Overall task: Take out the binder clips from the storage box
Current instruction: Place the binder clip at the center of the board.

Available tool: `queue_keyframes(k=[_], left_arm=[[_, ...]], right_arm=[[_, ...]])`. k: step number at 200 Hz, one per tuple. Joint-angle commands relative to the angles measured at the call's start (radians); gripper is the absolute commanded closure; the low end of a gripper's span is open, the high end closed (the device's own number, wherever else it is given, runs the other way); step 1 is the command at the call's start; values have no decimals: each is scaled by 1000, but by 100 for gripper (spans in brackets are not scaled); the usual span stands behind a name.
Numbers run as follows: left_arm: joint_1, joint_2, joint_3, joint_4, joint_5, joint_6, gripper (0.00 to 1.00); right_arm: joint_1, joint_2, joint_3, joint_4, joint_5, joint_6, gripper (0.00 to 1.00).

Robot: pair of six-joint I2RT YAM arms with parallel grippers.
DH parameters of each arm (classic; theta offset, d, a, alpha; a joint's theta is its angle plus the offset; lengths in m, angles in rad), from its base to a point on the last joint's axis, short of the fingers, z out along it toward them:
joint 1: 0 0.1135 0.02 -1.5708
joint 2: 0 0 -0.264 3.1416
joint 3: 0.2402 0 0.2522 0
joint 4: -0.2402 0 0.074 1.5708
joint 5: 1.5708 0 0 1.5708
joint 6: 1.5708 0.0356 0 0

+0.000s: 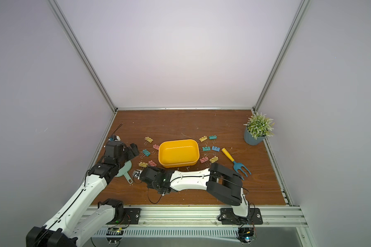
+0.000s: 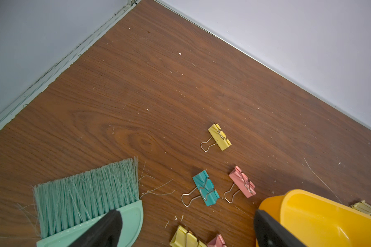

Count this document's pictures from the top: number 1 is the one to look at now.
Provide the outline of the pink binder clip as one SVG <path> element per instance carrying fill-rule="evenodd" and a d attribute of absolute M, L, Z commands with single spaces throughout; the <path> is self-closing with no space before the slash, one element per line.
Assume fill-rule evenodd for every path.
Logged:
<path fill-rule="evenodd" d="M 209 167 L 209 158 L 207 156 L 204 156 L 200 159 L 200 163 L 204 164 L 206 167 Z"/>
<path fill-rule="evenodd" d="M 157 153 L 158 151 L 159 151 L 159 148 L 160 148 L 160 146 L 159 145 L 156 145 L 156 144 L 154 144 L 153 145 L 153 153 L 155 154 L 155 153 Z"/>
<path fill-rule="evenodd" d="M 152 161 L 152 160 L 150 160 L 148 162 L 148 165 L 151 166 L 151 167 L 157 167 L 157 164 L 154 161 Z"/>

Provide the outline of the yellow plastic storage box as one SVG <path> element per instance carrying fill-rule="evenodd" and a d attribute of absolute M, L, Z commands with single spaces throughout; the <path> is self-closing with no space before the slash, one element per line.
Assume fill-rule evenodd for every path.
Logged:
<path fill-rule="evenodd" d="M 193 166 L 200 159 L 200 150 L 195 140 L 163 142 L 159 146 L 158 160 L 164 168 Z"/>

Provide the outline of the blue binder clip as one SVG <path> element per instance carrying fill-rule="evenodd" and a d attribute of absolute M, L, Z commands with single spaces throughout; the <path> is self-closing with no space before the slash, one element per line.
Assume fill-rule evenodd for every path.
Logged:
<path fill-rule="evenodd" d="M 212 146 L 211 150 L 213 151 L 213 154 L 217 154 L 220 152 L 220 147 Z"/>

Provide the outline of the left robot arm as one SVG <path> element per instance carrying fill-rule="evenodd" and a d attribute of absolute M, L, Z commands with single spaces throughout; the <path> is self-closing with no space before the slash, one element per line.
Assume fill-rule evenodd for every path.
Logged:
<path fill-rule="evenodd" d="M 84 221 L 81 218 L 119 170 L 139 154 L 136 144 L 109 142 L 102 160 L 86 172 L 84 181 L 68 202 L 43 226 L 29 231 L 26 246 L 81 247 L 105 224 L 129 224 L 124 204 L 117 199 L 100 202 L 92 215 Z"/>

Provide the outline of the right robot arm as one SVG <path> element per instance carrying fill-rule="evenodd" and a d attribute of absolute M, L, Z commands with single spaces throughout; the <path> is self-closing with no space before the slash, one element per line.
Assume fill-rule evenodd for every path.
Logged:
<path fill-rule="evenodd" d="M 204 190 L 216 199 L 232 207 L 234 215 L 249 217 L 249 203 L 245 196 L 242 177 L 218 163 L 199 171 L 182 172 L 147 166 L 135 173 L 136 178 L 160 195 L 172 191 Z"/>

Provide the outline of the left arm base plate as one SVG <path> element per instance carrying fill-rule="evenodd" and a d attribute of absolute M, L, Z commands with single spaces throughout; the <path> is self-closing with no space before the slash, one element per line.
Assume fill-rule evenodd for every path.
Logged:
<path fill-rule="evenodd" d="M 124 208 L 124 213 L 117 219 L 108 222 L 111 225 L 137 225 L 141 216 L 140 208 Z"/>

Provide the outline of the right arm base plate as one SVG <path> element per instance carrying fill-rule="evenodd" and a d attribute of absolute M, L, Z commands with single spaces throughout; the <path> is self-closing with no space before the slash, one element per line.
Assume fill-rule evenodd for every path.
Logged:
<path fill-rule="evenodd" d="M 221 208 L 217 218 L 223 225 L 254 224 L 263 225 L 262 214 L 259 208 L 250 208 L 246 217 L 238 216 L 232 208 Z"/>

